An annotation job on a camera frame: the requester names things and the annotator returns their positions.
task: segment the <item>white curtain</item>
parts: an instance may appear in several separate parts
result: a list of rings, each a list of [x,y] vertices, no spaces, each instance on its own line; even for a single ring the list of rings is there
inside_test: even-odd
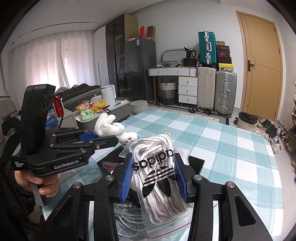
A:
[[[95,85],[93,32],[47,35],[13,49],[9,56],[9,93],[18,109],[27,86],[51,84],[71,88]]]

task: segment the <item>white kettle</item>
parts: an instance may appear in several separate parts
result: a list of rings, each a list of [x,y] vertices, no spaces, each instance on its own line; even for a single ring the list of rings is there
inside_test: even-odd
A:
[[[113,107],[116,105],[115,103],[116,92],[115,92],[114,85],[102,86],[101,95],[102,95],[102,99],[106,101],[105,106],[110,105],[110,107]]]

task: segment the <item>patterned rug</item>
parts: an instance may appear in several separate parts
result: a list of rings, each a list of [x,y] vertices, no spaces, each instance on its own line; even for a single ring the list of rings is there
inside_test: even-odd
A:
[[[156,105],[153,103],[148,103],[148,106],[151,107],[158,107],[158,108],[162,108],[162,109],[170,109],[170,110],[177,110],[177,111],[183,111],[183,112],[188,112],[188,109],[185,108],[179,108],[179,107],[174,107],[174,106],[168,106],[168,105]],[[219,115],[209,115],[207,113],[201,112],[201,111],[196,111],[195,114],[197,115],[202,115],[202,116],[208,116],[208,117],[212,117],[212,118],[216,118],[219,119],[219,123],[224,124],[224,125],[229,125],[229,118],[225,117],[225,116],[219,116]]]

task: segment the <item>stuffed animal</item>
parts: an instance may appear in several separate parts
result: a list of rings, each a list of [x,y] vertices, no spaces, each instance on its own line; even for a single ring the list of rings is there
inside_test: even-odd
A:
[[[113,122],[115,118],[115,115],[102,113],[96,121],[94,133],[99,137],[116,136],[118,138],[118,142],[123,147],[125,147],[128,142],[135,141],[140,138],[140,136],[135,132],[124,132],[123,124]]]

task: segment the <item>checkered tablecloth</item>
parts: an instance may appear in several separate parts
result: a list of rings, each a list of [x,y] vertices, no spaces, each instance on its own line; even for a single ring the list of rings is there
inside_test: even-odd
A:
[[[126,132],[134,131],[141,137],[169,128],[174,148],[188,149],[191,156],[205,160],[200,174],[210,182],[224,184],[233,181],[258,213],[273,240],[279,238],[284,213],[281,179],[272,149],[263,137],[235,127],[161,110],[142,112],[122,124]],[[59,175],[58,194],[49,206],[43,207],[45,218],[74,182],[89,184],[102,177],[96,162],[113,149],[98,150],[88,165]]]

